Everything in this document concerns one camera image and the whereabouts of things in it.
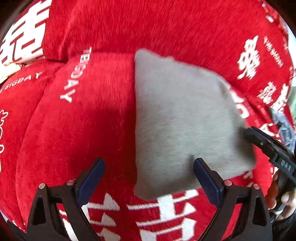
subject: human hand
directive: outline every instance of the human hand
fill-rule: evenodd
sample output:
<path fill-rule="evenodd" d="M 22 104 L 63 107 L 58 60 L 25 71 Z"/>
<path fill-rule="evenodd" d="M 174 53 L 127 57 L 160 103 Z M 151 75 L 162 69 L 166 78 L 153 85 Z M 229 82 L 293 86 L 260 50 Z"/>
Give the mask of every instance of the human hand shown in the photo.
<path fill-rule="evenodd" d="M 276 197 L 279 195 L 279 187 L 277 185 L 277 179 L 279 177 L 279 171 L 277 171 L 273 177 L 273 182 L 267 191 L 265 196 L 268 209 L 273 209 L 276 206 Z M 286 205 L 283 212 L 276 219 L 277 221 L 286 219 L 290 217 L 296 209 L 296 190 L 286 192 L 282 198 L 281 202 Z"/>

